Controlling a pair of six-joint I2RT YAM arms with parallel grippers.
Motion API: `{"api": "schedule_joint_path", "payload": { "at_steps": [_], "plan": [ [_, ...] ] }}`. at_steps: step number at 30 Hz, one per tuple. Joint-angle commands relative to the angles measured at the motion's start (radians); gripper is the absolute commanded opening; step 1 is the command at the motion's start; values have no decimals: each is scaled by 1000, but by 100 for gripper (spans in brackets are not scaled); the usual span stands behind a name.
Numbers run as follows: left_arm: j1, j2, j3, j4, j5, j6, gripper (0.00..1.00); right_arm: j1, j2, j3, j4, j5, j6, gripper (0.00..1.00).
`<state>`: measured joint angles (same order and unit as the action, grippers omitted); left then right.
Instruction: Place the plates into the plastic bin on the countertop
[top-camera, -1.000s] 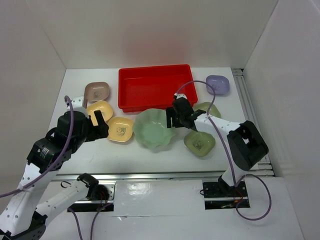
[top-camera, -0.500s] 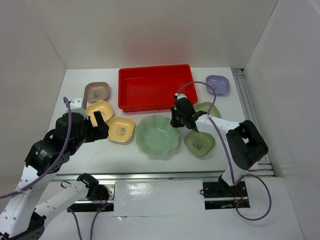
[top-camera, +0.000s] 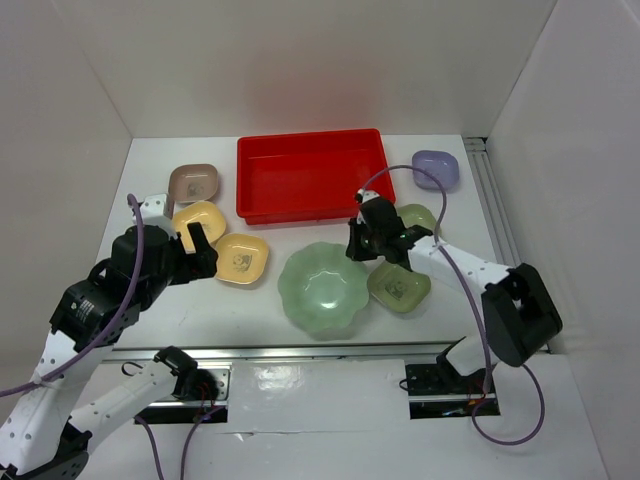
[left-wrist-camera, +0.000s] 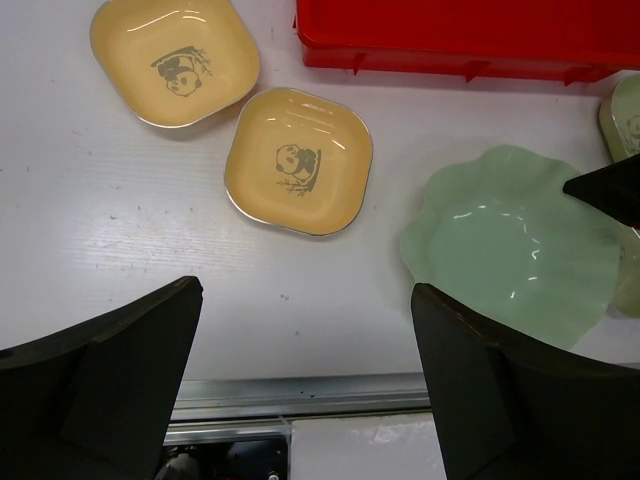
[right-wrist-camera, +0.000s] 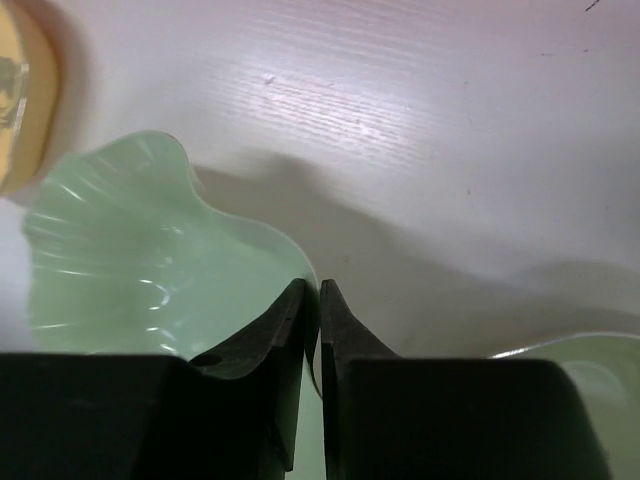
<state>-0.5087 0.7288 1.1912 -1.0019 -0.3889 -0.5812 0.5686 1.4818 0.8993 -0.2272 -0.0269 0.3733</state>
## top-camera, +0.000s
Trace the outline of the large green scalloped bowl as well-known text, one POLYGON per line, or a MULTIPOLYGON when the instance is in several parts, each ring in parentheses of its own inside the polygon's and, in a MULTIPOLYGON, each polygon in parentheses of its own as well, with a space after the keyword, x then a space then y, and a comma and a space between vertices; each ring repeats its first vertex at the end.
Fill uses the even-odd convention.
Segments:
POLYGON ((286 260, 278 278, 284 314, 316 340, 349 340, 362 328, 368 272, 345 252, 342 244, 311 243, 286 260))

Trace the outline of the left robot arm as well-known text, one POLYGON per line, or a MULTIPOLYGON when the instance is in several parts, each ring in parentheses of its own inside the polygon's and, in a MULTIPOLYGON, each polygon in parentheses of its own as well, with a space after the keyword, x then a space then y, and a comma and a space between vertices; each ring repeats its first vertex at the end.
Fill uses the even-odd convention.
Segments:
POLYGON ((75 479, 97 446, 148 405, 165 397, 214 403, 215 377, 169 346, 108 394, 76 405, 124 331, 167 287, 215 275, 218 255, 202 226, 191 223, 188 232, 193 252, 158 226, 131 227, 64 292, 29 386, 1 427, 3 478, 75 479))

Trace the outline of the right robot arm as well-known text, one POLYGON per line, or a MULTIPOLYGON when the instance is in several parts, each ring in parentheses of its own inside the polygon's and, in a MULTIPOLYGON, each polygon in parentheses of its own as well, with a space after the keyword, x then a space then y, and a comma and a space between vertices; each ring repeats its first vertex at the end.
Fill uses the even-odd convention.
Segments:
POLYGON ((434 230, 407 226, 393 203, 374 191, 358 191, 356 201, 358 214, 348 222, 348 258, 382 257, 462 292, 471 302, 478 334, 439 355, 436 379, 444 390, 460 391, 471 375, 488 374, 500 362, 521 367, 561 332, 561 317, 533 266, 493 263, 448 244, 434 230))

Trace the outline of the green square panda plate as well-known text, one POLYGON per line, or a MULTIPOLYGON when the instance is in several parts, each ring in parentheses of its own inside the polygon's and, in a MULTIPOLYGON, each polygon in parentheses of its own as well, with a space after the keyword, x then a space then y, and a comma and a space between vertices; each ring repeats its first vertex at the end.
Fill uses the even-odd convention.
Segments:
POLYGON ((370 273, 367 287, 371 296, 383 306, 395 313, 407 314, 429 295, 431 279, 383 262, 370 273))

